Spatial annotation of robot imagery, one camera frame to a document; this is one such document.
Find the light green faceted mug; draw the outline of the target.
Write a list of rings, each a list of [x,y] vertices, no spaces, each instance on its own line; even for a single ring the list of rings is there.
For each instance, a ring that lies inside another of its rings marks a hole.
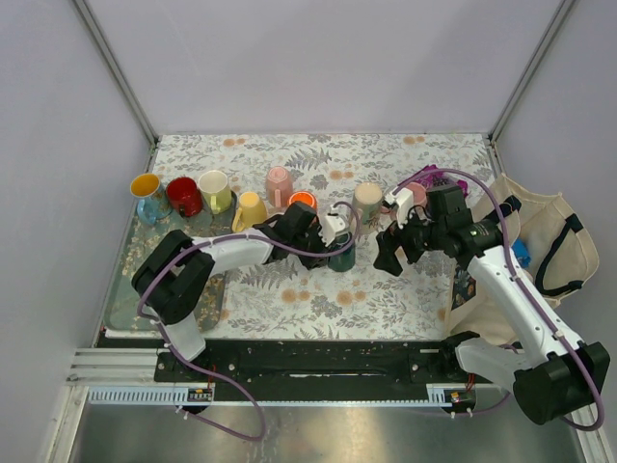
[[[197,185],[203,201],[213,214],[221,214],[230,208],[232,195],[225,173],[218,170],[203,173]]]

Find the purple candy bag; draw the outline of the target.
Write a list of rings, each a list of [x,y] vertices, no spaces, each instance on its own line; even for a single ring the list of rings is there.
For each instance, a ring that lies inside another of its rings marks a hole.
[[[468,184],[462,180],[451,176],[448,173],[437,172],[438,166],[435,164],[426,165],[416,173],[416,183],[421,184],[426,190],[442,186],[456,184],[458,185],[466,197],[469,194]]]

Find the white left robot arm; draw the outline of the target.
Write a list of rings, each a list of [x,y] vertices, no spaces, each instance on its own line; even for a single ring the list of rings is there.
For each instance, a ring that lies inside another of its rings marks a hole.
[[[347,240],[347,220],[333,206],[318,217],[314,208],[294,203],[245,231],[215,238],[192,238],[169,232],[139,267],[131,284],[146,299],[152,321],[161,325],[178,354],[175,369],[189,381],[202,379],[209,369],[205,340],[194,310],[213,275],[285,259],[301,258],[305,268],[323,266],[339,238]]]

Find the dark teal mug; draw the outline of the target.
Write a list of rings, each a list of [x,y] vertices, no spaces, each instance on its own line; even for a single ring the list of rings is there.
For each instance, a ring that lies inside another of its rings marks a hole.
[[[348,241],[353,241],[353,235],[350,232],[338,236],[329,247],[330,252],[339,251]],[[335,256],[328,258],[328,267],[335,272],[346,272],[351,270],[356,262],[356,248],[352,243],[349,248]]]

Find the orange mug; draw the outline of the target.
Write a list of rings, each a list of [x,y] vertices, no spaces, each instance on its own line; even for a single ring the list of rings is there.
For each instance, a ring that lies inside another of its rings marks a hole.
[[[288,204],[292,205],[295,203],[305,204],[313,209],[317,209],[316,197],[309,191],[296,191],[292,193],[288,199]]]

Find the blue packet inside bag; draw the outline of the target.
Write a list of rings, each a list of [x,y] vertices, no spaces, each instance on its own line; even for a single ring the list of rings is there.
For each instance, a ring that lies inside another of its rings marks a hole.
[[[517,238],[511,245],[511,249],[520,267],[527,268],[531,263],[531,256],[523,241]]]

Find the light pink ribbed mug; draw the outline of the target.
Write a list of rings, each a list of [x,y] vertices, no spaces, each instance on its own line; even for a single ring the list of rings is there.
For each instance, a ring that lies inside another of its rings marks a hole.
[[[271,168],[265,180],[269,203],[276,208],[286,207],[293,193],[293,179],[283,166]]]

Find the red mug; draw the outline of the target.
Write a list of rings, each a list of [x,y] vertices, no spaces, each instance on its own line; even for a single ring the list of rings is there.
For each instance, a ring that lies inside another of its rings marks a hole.
[[[183,218],[202,211],[202,198],[198,185],[189,177],[173,179],[166,188],[168,200],[173,209]]]

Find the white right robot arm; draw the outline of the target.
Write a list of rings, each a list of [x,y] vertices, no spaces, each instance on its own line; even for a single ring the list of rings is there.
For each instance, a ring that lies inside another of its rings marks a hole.
[[[474,333],[464,334],[455,348],[440,356],[441,375],[458,382],[473,373],[491,381],[512,394],[537,424],[594,404],[597,419],[586,428],[598,429],[604,421],[601,390],[609,354],[558,320],[539,290],[517,270],[505,227],[474,220],[457,185],[429,190],[423,214],[416,212],[414,195],[404,186],[387,193],[384,203],[395,209],[396,218],[377,235],[375,268],[400,275],[398,249],[410,264],[426,251],[444,252],[487,289],[523,347],[523,353],[516,354]]]

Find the blue floral mug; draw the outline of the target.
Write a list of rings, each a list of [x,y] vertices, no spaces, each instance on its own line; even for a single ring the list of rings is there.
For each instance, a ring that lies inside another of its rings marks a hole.
[[[156,174],[135,177],[130,184],[130,192],[138,201],[136,212],[144,224],[153,226],[172,213],[165,188]]]

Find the cream canvas tote bag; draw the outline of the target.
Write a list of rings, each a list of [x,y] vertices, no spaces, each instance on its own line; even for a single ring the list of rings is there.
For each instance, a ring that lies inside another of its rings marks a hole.
[[[505,218],[509,242],[521,242],[529,254],[523,272],[556,309],[598,269],[599,255],[589,231],[560,194],[532,193],[505,175],[490,190]],[[448,336],[472,331],[492,344],[517,339],[487,290],[459,265],[453,267],[444,331]]]

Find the pink floral mug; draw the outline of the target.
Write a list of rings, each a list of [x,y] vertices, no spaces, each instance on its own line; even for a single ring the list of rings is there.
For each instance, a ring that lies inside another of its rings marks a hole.
[[[408,183],[405,187],[414,193],[415,206],[416,205],[426,206],[427,204],[426,189],[421,184],[418,184],[416,182],[411,182],[411,183]],[[381,211],[383,213],[392,212],[392,210],[389,210],[387,207],[383,206],[383,200],[381,202]]]

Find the cream floral mug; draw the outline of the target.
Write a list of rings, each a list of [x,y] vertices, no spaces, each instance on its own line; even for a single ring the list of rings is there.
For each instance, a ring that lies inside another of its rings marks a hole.
[[[382,189],[377,183],[363,182],[355,188],[352,206],[359,215],[362,234],[368,234],[377,228],[382,199]]]

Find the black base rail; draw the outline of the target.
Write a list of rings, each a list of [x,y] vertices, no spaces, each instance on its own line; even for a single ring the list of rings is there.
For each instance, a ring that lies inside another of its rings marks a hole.
[[[367,376],[396,382],[465,383],[444,341],[209,340],[191,363],[238,382],[269,377]]]

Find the green floral tray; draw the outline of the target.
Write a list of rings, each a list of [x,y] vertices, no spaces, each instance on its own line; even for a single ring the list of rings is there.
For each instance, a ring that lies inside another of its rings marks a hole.
[[[211,214],[206,208],[189,218],[173,212],[153,226],[133,218],[106,299],[102,320],[106,336],[112,339],[157,339],[159,334],[150,321],[137,313],[140,296],[131,285],[135,272],[168,232],[181,230],[192,237],[228,234],[234,214],[234,206],[218,215]]]

